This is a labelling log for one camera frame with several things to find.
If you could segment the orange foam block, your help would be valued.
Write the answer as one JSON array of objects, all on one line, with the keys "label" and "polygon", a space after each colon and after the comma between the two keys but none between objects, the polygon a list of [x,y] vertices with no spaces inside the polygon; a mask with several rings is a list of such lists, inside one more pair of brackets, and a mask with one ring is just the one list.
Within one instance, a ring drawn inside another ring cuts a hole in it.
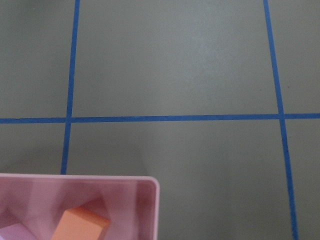
[{"label": "orange foam block", "polygon": [[53,240],[103,240],[111,221],[83,207],[63,212]]}]

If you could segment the light pink foam block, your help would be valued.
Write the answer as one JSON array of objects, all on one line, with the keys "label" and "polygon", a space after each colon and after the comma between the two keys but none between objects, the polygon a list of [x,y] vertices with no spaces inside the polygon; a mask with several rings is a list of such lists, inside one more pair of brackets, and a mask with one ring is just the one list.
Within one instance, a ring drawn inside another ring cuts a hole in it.
[{"label": "light pink foam block", "polygon": [[36,240],[36,237],[22,224],[17,223],[0,229],[1,240]]}]

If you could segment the pink plastic bin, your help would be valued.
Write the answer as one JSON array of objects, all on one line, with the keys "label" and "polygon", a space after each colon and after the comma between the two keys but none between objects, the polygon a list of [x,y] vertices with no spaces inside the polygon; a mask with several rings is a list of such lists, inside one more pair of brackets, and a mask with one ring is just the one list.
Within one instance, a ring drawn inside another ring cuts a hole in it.
[{"label": "pink plastic bin", "polygon": [[0,229],[22,224],[36,240],[52,240],[64,211],[82,207],[111,221],[103,240],[155,240],[159,199],[148,176],[3,173]]}]

